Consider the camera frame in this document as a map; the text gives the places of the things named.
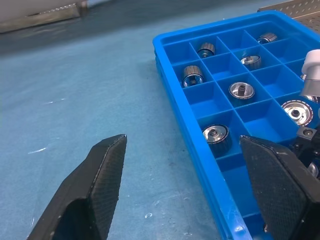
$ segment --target metal bearing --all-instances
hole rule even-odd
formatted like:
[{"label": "metal bearing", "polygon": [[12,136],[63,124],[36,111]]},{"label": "metal bearing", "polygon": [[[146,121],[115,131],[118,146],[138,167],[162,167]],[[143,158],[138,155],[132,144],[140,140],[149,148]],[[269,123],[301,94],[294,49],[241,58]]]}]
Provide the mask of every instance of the metal bearing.
[{"label": "metal bearing", "polygon": [[249,70],[256,70],[261,67],[261,57],[258,55],[246,56],[240,61]]},{"label": "metal bearing", "polygon": [[281,107],[298,126],[308,125],[314,117],[312,108],[304,101],[286,101]]},{"label": "metal bearing", "polygon": [[202,59],[204,59],[207,57],[214,56],[216,54],[216,48],[212,43],[205,42],[200,46],[197,53]]},{"label": "metal bearing", "polygon": [[230,132],[225,125],[214,124],[208,126],[202,133],[215,157],[221,157],[232,146]]},{"label": "metal bearing", "polygon": [[230,85],[229,93],[236,99],[246,100],[252,98],[256,91],[249,83],[238,81]]},{"label": "metal bearing", "polygon": [[275,35],[272,32],[267,32],[265,34],[262,34],[260,37],[258,37],[256,40],[260,44],[267,44],[274,42],[278,39],[277,35]]},{"label": "metal bearing", "polygon": [[190,87],[204,82],[204,76],[201,69],[198,66],[187,66],[183,70],[182,87]]}]

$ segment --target metal hub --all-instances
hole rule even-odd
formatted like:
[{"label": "metal hub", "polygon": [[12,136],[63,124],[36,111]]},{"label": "metal hub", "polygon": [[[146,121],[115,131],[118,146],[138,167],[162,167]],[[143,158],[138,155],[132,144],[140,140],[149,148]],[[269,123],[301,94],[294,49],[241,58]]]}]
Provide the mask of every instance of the metal hub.
[{"label": "metal hub", "polygon": [[217,144],[222,142],[224,139],[226,139],[228,134],[228,128],[220,124],[209,126],[203,131],[203,136],[209,144]]},{"label": "metal hub", "polygon": [[257,42],[260,44],[267,44],[267,43],[274,42],[277,39],[278,39],[277,35],[275,35],[272,32],[267,32],[267,33],[261,35],[260,37],[258,37]]},{"label": "metal hub", "polygon": [[244,64],[244,65],[252,64],[252,63],[258,61],[259,59],[260,59],[260,56],[257,56],[257,55],[246,56],[246,57],[241,59],[241,63]]},{"label": "metal hub", "polygon": [[204,59],[204,58],[215,55],[215,51],[216,51],[216,48],[212,43],[205,42],[200,46],[197,53],[202,59]]},{"label": "metal hub", "polygon": [[249,99],[252,98],[256,91],[246,82],[235,82],[229,87],[230,94],[237,99]]},{"label": "metal hub", "polygon": [[187,76],[184,80],[183,80],[183,86],[186,87],[190,87],[190,86],[194,86],[197,84],[202,84],[204,82],[202,76],[198,75],[198,74],[192,74]]},{"label": "metal hub", "polygon": [[287,101],[282,104],[282,108],[298,126],[308,125],[314,117],[312,108],[304,101]]},{"label": "metal hub", "polygon": [[258,55],[246,56],[240,61],[250,70],[256,70],[261,67],[261,57]]}]

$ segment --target blue mat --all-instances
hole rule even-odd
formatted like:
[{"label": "blue mat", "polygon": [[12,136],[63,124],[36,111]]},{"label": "blue mat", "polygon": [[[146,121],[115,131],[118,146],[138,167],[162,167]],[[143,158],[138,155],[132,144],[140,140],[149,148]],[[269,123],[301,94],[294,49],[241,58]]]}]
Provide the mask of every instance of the blue mat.
[{"label": "blue mat", "polygon": [[0,38],[0,240],[24,240],[62,180],[127,134],[110,240],[219,239],[155,66],[161,33],[281,0],[118,0]]}]

